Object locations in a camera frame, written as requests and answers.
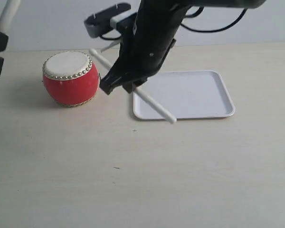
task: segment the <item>wall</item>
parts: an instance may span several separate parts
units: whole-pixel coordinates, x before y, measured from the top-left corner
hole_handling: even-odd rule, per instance
[[[63,50],[103,47],[104,41],[90,39],[83,20],[121,0],[22,0],[9,31],[9,51]],[[140,0],[127,0],[134,8]],[[0,12],[5,1],[0,0]],[[199,18],[186,24],[198,29],[215,29],[232,22],[239,9],[206,9]],[[180,28],[179,46],[280,42],[285,41],[285,0],[267,0],[265,5],[248,11],[234,28],[218,34],[196,34]]]

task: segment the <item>plastic tray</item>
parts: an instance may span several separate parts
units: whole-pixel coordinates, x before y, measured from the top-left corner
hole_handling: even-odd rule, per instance
[[[222,77],[214,71],[158,73],[142,88],[178,119],[226,118],[235,113]],[[133,112],[142,120],[162,119],[135,94]]]

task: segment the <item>cable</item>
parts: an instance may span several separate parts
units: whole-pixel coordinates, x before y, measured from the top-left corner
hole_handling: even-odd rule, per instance
[[[196,18],[203,12],[203,10],[204,10],[204,7],[199,7],[199,9],[195,13],[188,14],[185,16],[185,18]]]
[[[226,26],[226,27],[223,27],[223,28],[220,28],[220,29],[215,29],[215,30],[198,30],[198,29],[193,29],[193,28],[190,28],[184,24],[181,24],[181,26],[191,32],[198,32],[198,33],[215,33],[215,32],[222,32],[222,31],[225,31],[233,26],[235,26],[236,24],[239,23],[239,21],[243,18],[243,16],[246,14],[247,12],[247,9],[244,9],[242,11],[242,13],[239,15],[239,17],[233,21],[230,25]]]
[[[114,38],[114,37],[104,37],[103,35],[100,35],[99,37],[100,37],[100,39],[103,39],[106,41],[115,41],[115,40],[119,40],[121,38],[121,36]]]

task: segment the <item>white pole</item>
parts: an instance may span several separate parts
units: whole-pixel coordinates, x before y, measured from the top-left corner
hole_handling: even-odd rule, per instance
[[[8,0],[0,16],[0,32],[7,33],[21,0]]]
[[[110,70],[112,64],[102,55],[100,55],[95,49],[89,50],[90,54],[95,57],[107,70]],[[172,115],[168,110],[166,110],[162,105],[155,101],[151,96],[144,92],[141,88],[136,88],[134,90],[144,102],[146,102],[152,109],[154,109],[159,115],[161,115],[169,123],[174,124],[177,122],[177,119]]]

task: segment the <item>table surface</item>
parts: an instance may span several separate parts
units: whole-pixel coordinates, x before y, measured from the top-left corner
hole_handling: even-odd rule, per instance
[[[162,70],[221,73],[237,109],[176,125],[122,89],[58,106],[54,53],[2,54],[0,228],[285,228],[285,43],[175,47]]]

